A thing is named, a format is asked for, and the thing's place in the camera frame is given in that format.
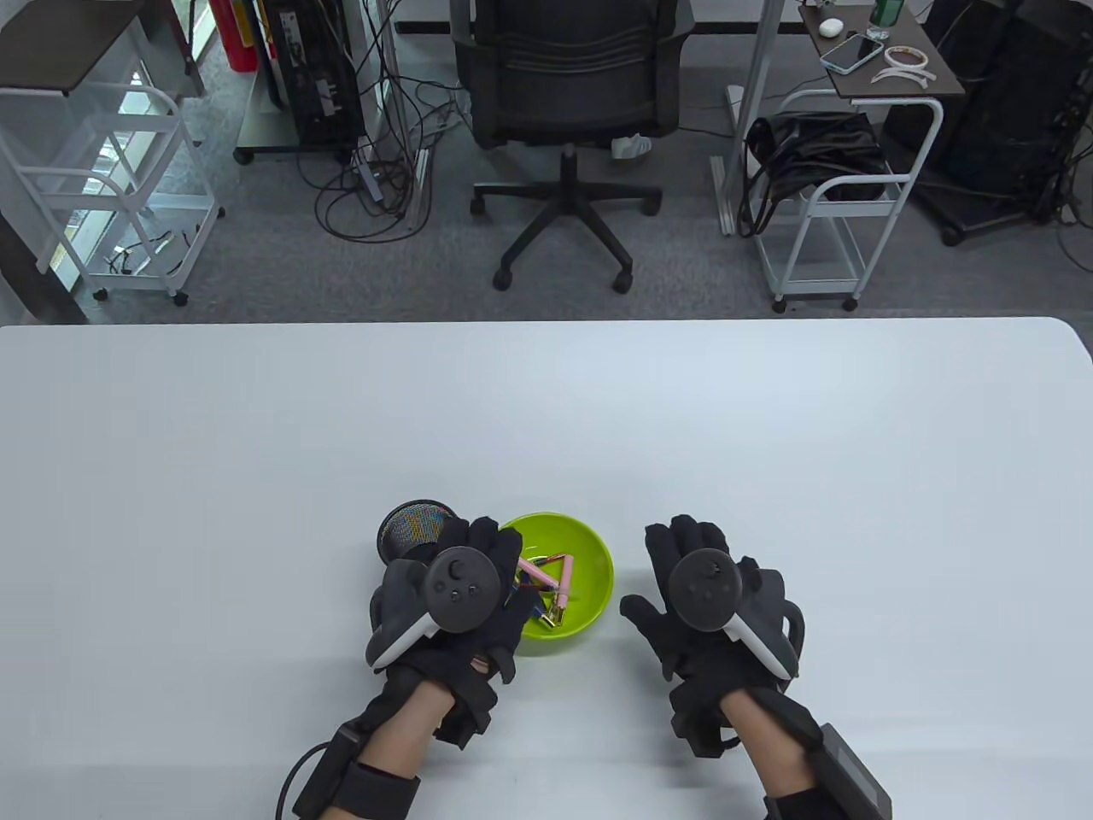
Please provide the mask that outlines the person's left hand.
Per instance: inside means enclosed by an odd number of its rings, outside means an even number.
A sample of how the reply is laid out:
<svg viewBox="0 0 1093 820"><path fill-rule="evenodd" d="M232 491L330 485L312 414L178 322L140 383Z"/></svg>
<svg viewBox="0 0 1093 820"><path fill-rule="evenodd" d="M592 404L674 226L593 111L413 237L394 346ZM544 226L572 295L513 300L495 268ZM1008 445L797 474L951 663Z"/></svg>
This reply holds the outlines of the person's left hand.
<svg viewBox="0 0 1093 820"><path fill-rule="evenodd" d="M438 735L465 743L487 730L497 702L489 679L514 679L514 653L539 599L516 579L522 535L414 502L387 517L379 551L386 569L371 598L366 661L385 673L391 710L422 682L447 688L454 706Z"/></svg>

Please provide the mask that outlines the person's right hand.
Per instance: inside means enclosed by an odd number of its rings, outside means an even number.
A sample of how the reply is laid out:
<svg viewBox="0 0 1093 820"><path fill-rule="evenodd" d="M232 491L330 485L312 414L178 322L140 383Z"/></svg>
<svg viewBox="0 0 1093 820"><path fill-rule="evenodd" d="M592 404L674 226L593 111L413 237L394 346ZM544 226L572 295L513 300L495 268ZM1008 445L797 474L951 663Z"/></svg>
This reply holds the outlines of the person's right hand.
<svg viewBox="0 0 1093 820"><path fill-rule="evenodd" d="M712 522L698 522L687 514L679 514L670 524L649 524L645 544L666 609L660 612L647 598L628 594L621 598L618 610L651 645L663 678L668 681L678 676L682 681L695 681L696 684L690 688L702 691L694 698L703 706L715 704L742 688L776 690L780 680L769 673L742 641L731 641L722 631L703 632L684 624L670 602L669 579L681 559L702 549L731 558L721 528Z"/></svg>

